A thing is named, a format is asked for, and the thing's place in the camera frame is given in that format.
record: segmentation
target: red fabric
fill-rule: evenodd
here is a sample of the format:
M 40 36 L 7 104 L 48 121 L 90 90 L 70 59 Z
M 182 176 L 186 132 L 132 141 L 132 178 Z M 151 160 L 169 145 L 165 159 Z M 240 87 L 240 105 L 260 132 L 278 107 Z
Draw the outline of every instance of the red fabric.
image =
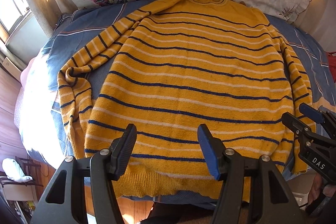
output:
M 336 52 L 326 52 L 329 61 L 329 69 L 334 79 L 334 83 L 336 83 L 336 56 L 333 56 L 335 53 Z

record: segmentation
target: human hand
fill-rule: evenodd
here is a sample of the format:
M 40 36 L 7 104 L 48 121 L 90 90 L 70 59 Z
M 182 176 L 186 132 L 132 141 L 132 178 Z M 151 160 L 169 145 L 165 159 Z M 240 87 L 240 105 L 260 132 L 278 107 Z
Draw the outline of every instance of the human hand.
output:
M 311 204 L 314 200 L 316 200 L 319 197 L 322 185 L 323 185 L 322 176 L 320 174 L 316 174 L 310 192 L 308 194 L 308 204 Z M 336 191 L 335 185 L 326 185 L 323 189 L 323 194 L 331 198 L 334 195 L 335 191 Z

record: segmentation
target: striped sweater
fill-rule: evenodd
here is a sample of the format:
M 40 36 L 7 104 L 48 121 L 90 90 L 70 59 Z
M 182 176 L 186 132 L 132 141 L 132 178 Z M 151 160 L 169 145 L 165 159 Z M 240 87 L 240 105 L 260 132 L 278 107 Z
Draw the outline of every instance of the striped sweater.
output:
M 93 105 L 85 74 L 110 58 Z M 217 198 L 221 183 L 209 174 L 197 141 L 201 123 L 244 156 L 270 155 L 280 171 L 294 145 L 293 172 L 307 168 L 281 123 L 282 113 L 301 117 L 299 104 L 311 105 L 307 74 L 261 11 L 230 0 L 158 0 L 136 10 L 64 65 L 58 92 L 76 158 L 109 147 L 129 123 L 136 125 L 129 165 L 114 182 L 117 196 L 190 190 Z

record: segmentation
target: blue bedsheet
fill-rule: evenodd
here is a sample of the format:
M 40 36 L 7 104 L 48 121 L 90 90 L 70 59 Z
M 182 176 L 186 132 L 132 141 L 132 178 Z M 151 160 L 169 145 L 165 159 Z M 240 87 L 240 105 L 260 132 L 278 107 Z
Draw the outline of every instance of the blue bedsheet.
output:
M 64 155 L 73 155 L 71 143 L 67 141 L 63 129 L 56 96 L 58 71 L 75 52 L 102 30 L 151 1 L 153 0 L 128 2 L 96 10 L 78 10 L 72 15 L 63 15 L 53 37 L 41 49 L 37 60 L 34 61 L 27 79 L 20 134 L 31 157 L 43 160 L 57 168 L 63 161 Z M 329 71 L 327 57 L 321 46 L 309 34 L 294 28 L 283 20 L 269 15 L 267 18 L 286 37 L 303 63 L 311 83 L 313 106 L 321 110 L 335 111 L 335 86 Z M 100 93 L 100 88 L 113 60 L 114 58 L 86 75 L 92 86 L 94 100 Z M 326 135 L 321 126 L 317 127 L 317 133 Z M 290 172 L 293 163 L 294 157 L 291 155 L 283 172 L 286 179 L 293 177 Z M 174 196 L 156 198 L 167 203 L 212 201 L 191 192 L 179 192 Z

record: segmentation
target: window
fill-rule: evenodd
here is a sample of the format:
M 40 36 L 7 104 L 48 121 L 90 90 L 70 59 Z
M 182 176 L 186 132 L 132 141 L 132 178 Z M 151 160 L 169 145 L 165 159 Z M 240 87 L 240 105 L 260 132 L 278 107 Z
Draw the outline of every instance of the window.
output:
M 28 10 L 26 0 L 0 0 L 0 24 L 9 35 L 21 22 Z

